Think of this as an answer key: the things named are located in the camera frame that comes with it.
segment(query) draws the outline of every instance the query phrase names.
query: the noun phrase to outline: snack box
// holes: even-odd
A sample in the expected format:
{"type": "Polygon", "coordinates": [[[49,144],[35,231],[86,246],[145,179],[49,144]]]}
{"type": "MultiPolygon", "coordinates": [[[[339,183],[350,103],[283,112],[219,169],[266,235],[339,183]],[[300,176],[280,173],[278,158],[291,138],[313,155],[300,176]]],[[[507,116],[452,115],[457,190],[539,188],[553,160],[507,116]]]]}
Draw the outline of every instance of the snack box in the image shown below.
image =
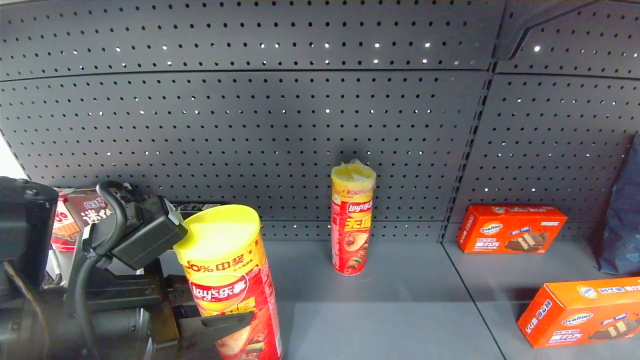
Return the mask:
{"type": "Polygon", "coordinates": [[[566,216],[553,206],[471,205],[458,233],[464,252],[546,252],[566,216]]]}
{"type": "Polygon", "coordinates": [[[87,225],[109,216],[113,210],[95,189],[56,189],[58,206],[51,243],[60,252],[72,252],[76,239],[87,225]]]}
{"type": "Polygon", "coordinates": [[[640,277],[545,284],[518,327],[534,348],[631,338],[640,329],[640,277]]]}

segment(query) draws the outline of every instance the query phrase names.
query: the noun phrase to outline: potato chip can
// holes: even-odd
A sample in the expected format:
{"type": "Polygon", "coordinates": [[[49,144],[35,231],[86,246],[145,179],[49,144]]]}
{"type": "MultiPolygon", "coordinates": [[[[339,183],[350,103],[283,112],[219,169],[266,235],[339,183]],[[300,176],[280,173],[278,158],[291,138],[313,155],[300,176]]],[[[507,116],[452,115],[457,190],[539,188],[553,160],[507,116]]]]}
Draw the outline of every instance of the potato chip can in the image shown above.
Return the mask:
{"type": "Polygon", "coordinates": [[[202,316],[254,312],[249,326],[216,342],[223,360],[279,360],[282,340],[260,218],[252,208],[224,205],[185,220],[173,249],[202,316]]]}
{"type": "Polygon", "coordinates": [[[331,246],[340,274],[359,274],[367,263],[376,173],[358,160],[331,171],[331,246]]]}

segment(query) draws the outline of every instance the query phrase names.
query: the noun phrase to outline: shelf panel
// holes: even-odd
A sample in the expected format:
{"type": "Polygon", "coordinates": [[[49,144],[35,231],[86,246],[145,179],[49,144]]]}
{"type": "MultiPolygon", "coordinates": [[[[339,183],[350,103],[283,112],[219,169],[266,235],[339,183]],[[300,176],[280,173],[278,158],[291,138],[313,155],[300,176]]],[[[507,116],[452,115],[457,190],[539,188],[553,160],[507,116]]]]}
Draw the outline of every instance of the shelf panel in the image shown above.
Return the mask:
{"type": "MultiPolygon", "coordinates": [[[[328,243],[266,247],[288,360],[500,358],[440,244],[372,243],[354,277],[332,268],[328,243]]],[[[161,259],[182,273],[172,253],[161,259]]]]}
{"type": "Polygon", "coordinates": [[[464,254],[455,242],[444,247],[467,285],[506,359],[620,359],[637,357],[640,338],[533,349],[516,321],[545,282],[609,277],[598,272],[586,243],[560,241],[541,255],[464,254]]]}

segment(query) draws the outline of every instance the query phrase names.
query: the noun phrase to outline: orange box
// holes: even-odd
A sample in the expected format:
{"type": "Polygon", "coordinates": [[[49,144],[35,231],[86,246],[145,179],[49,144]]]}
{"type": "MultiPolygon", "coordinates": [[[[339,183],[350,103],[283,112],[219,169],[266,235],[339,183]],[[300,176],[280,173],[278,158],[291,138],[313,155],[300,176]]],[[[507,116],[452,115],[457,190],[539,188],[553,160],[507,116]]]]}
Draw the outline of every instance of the orange box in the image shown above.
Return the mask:
{"type": "Polygon", "coordinates": [[[458,233],[464,252],[546,252],[566,222],[553,206],[471,205],[458,233]]]}
{"type": "Polygon", "coordinates": [[[640,277],[545,284],[518,327],[534,348],[631,338],[640,329],[640,277]]]}

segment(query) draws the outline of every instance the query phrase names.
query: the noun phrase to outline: label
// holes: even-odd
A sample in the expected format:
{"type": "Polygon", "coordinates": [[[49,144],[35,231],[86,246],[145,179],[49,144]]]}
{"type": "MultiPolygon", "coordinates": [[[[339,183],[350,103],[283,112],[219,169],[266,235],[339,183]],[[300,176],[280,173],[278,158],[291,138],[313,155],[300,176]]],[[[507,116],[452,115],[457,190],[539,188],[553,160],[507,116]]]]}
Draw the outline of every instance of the label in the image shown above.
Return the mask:
{"type": "Polygon", "coordinates": [[[588,297],[589,299],[595,299],[598,297],[598,293],[589,286],[578,285],[578,292],[580,295],[588,297]]]}
{"type": "Polygon", "coordinates": [[[502,224],[497,221],[491,221],[486,223],[482,228],[480,228],[480,232],[485,235],[495,234],[502,229],[502,224]]]}
{"type": "Polygon", "coordinates": [[[590,313],[589,311],[583,311],[581,313],[577,313],[569,316],[567,319],[562,321],[562,324],[564,326],[576,326],[584,323],[585,321],[589,320],[591,317],[593,317],[592,313],[590,313]]]}
{"type": "Polygon", "coordinates": [[[278,310],[260,235],[232,256],[183,267],[202,316],[254,312],[249,326],[216,342],[223,360],[280,359],[278,310]]]}
{"type": "Polygon", "coordinates": [[[331,245],[333,267],[340,274],[356,275],[365,267],[372,209],[373,186],[349,189],[333,183],[331,245]]]}

